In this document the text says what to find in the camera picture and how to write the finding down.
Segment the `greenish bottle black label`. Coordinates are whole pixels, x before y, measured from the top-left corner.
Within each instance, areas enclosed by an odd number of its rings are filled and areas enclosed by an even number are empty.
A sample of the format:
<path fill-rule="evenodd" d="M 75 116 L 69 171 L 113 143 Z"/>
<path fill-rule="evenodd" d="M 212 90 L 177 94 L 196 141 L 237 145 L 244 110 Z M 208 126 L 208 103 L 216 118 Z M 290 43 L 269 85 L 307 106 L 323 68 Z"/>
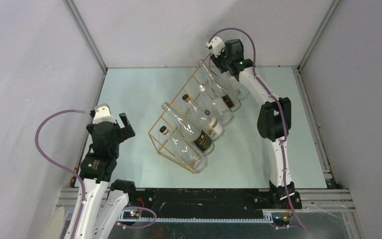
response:
<path fill-rule="evenodd" d="M 198 65 L 205 71 L 209 77 L 208 85 L 216 96 L 222 97 L 225 104 L 232 112 L 236 112 L 241 107 L 241 102 L 237 98 L 235 90 L 218 74 L 216 74 L 209 65 L 203 60 L 198 60 Z"/>

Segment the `clear bottle black cap front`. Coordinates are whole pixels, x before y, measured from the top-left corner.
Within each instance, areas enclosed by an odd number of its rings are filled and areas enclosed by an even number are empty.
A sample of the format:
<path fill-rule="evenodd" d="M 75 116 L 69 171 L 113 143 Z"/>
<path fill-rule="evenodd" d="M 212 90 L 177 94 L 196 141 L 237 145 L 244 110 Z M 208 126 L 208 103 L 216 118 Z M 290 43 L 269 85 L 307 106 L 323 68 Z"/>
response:
<path fill-rule="evenodd" d="M 159 128 L 159 132 L 168 140 L 168 152 L 170 152 L 182 166 L 194 174 L 201 173 L 206 169 L 208 165 L 207 158 L 199 153 L 192 143 L 178 133 L 169 130 L 165 125 Z"/>

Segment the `squat clear glass bottle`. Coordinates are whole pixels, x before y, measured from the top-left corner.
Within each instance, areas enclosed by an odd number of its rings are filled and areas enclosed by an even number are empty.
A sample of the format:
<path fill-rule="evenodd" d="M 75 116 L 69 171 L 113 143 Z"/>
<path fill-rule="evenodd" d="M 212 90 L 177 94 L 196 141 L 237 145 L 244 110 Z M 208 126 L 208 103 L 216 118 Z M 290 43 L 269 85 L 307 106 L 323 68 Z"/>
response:
<path fill-rule="evenodd" d="M 224 73 L 224 75 L 230 87 L 235 90 L 238 100 L 243 101 L 247 99 L 250 94 L 249 90 L 237 81 L 234 76 L 230 75 L 229 72 Z"/>

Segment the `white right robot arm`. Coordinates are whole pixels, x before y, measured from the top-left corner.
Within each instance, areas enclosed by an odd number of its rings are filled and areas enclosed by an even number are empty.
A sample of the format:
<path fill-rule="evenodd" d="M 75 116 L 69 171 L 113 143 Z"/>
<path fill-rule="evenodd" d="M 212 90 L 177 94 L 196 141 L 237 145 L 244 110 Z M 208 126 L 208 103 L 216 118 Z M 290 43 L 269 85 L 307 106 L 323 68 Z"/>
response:
<path fill-rule="evenodd" d="M 295 190 L 287 159 L 287 137 L 291 128 L 290 99 L 280 97 L 268 87 L 253 61 L 244 57 L 241 40 L 223 41 L 214 37 L 206 46 L 212 50 L 210 58 L 217 69 L 241 83 L 260 106 L 257 130 L 271 144 L 269 202 L 275 208 L 298 208 L 299 193 Z"/>

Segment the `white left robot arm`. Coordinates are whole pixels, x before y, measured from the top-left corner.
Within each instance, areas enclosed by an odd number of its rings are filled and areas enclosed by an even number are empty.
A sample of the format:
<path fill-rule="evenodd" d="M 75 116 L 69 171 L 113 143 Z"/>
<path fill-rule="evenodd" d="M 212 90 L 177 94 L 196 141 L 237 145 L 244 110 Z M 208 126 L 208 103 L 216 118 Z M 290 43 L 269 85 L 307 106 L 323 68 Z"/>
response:
<path fill-rule="evenodd" d="M 66 239 L 108 238 L 121 210 L 137 202 L 134 182 L 118 179 L 110 184 L 119 145 L 135 136 L 126 114 L 121 113 L 119 117 L 123 127 L 110 113 L 96 110 L 93 123 L 86 127 L 92 143 L 80 164 L 83 185 L 64 235 Z"/>

